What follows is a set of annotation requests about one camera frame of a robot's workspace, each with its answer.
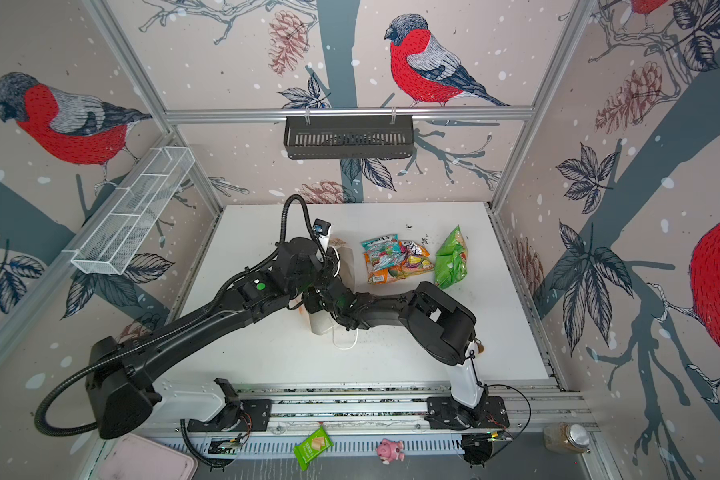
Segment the wire basket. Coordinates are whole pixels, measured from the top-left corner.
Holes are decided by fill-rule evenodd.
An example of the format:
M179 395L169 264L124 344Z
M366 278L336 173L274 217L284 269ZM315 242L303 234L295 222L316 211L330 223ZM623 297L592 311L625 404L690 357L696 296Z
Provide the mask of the wire basket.
M83 273L122 275L195 163L189 148L152 151L144 172L129 187L115 189L120 199L72 259Z
M288 158L408 158L413 155L413 117L288 117L283 139Z

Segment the gray floor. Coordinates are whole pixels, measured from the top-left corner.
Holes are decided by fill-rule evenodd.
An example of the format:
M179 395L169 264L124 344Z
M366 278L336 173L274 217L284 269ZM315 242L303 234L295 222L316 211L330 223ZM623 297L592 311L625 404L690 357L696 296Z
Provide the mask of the gray floor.
M537 478L587 480L581 456L557 455L544 448L541 433L524 433L486 464L470 468L459 456L407 456L403 462L383 465L376 457L317 458L306 472L296 459L238 460L225 472L198 468L193 480L488 480Z

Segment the wallpaper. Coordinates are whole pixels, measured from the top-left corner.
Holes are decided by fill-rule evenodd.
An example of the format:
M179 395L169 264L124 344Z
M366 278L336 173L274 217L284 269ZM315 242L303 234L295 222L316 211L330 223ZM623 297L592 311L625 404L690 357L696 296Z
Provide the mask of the wallpaper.
M414 121L401 160L291 160L282 124L179 127L222 202L272 204L300 193L316 204L488 201L522 122Z
M0 2L0 328L159 136L82 5ZM76 474L91 434L43 437L34 409L87 364L93 343L166 321L211 222L185 180L122 276L77 272L59 285L0 366L0 478ZM49 418L73 426L90 415L78 385ZM16 449L19 437L34 447Z
M310 108L528 105L572 1L110 4L165 105L197 109L282 108L313 74Z
M500 219L624 478L720 478L720 2L601 0Z

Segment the black metal basket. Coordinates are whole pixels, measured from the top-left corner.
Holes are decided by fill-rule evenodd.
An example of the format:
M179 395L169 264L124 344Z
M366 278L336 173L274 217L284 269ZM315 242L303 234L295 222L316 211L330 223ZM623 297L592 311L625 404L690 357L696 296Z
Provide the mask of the black metal basket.
M288 158L408 158L413 117L397 115L288 117L283 143Z

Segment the white mesh basket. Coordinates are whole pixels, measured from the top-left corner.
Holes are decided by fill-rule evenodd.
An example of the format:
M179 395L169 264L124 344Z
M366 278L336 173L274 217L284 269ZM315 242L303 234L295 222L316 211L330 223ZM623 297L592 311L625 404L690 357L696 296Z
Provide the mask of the white mesh basket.
M144 172L116 188L120 199L72 259L82 272L121 275L195 163L189 148L152 151Z

